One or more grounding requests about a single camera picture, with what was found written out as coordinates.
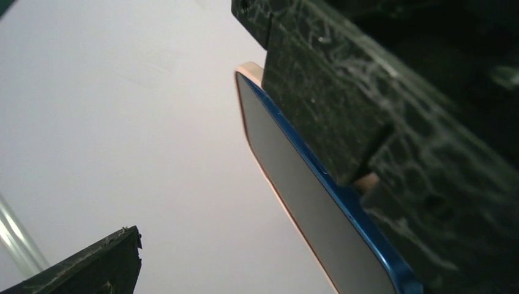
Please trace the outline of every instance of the blue edge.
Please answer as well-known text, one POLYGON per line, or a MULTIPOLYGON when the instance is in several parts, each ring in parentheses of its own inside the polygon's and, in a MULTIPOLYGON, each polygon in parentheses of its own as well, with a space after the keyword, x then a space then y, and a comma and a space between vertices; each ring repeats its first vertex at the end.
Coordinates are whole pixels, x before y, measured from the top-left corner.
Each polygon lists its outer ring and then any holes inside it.
POLYGON ((279 128, 285 133, 288 140, 294 145, 328 193, 334 198, 345 216, 348 217, 357 229, 357 232, 359 232, 373 253, 375 253, 380 262, 384 265, 397 293, 423 294, 424 288, 422 283, 420 283, 409 265, 404 262, 397 251, 389 244, 386 237, 382 235, 376 225, 364 212, 356 191, 350 187, 340 187, 336 185, 333 179, 325 172, 323 166, 317 161, 316 156, 310 151, 310 148, 308 148, 288 120, 281 114, 281 111, 276 107, 267 93, 247 78, 245 78, 245 80, 269 111, 279 128))

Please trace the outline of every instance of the shiny metal pole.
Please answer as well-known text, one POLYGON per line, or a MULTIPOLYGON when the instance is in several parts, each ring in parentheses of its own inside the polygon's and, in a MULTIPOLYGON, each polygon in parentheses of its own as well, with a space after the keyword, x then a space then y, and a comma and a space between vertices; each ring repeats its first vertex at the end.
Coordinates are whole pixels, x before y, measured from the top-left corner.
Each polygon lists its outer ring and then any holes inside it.
POLYGON ((0 239, 26 278, 49 268, 49 263, 20 224, 2 194, 0 194, 0 239))

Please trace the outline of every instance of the white background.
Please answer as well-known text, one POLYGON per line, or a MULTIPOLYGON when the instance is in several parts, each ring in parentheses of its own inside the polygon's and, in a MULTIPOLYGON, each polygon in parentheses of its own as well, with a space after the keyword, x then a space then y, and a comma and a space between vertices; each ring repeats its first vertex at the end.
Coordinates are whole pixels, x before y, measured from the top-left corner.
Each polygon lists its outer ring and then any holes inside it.
MULTIPOLYGON (((19 0, 0 21, 0 192, 51 264, 123 226, 135 293, 332 293, 242 132, 265 52, 231 0, 19 0)), ((21 281, 1 248, 0 290, 21 281)))

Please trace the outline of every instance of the phone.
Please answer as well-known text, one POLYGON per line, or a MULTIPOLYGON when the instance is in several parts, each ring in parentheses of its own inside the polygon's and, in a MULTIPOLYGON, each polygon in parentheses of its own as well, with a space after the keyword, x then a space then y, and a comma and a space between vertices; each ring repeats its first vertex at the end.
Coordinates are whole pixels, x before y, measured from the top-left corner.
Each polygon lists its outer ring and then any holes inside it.
POLYGON ((411 268, 360 206, 339 187, 261 89, 263 69, 236 69, 245 136, 265 178, 337 293, 420 294, 411 268))

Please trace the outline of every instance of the phone screen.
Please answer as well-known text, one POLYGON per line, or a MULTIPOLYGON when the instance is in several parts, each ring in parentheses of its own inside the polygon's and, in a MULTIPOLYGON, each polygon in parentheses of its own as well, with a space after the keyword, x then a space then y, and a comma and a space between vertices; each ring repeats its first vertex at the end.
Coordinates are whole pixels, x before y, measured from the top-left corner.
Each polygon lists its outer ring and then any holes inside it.
POLYGON ((362 210, 336 186, 268 95, 237 73, 253 154, 339 293, 422 293, 421 284, 362 210))

